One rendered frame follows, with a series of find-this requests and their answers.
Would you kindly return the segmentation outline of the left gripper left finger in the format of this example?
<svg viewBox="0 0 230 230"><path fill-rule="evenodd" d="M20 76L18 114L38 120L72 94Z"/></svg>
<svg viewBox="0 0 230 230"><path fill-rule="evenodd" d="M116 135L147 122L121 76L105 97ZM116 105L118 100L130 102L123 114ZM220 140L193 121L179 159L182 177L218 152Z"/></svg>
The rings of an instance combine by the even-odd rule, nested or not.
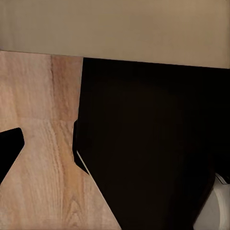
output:
<svg viewBox="0 0 230 230"><path fill-rule="evenodd" d="M0 133L0 184L23 147L24 138L19 127Z"/></svg>

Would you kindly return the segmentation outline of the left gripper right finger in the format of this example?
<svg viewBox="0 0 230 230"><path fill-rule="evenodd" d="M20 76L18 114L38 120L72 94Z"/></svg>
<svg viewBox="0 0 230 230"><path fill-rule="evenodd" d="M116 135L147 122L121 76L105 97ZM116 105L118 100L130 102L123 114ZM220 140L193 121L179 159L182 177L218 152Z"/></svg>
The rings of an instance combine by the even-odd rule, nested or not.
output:
<svg viewBox="0 0 230 230"><path fill-rule="evenodd" d="M230 129L219 128L215 144L230 165Z"/></svg>

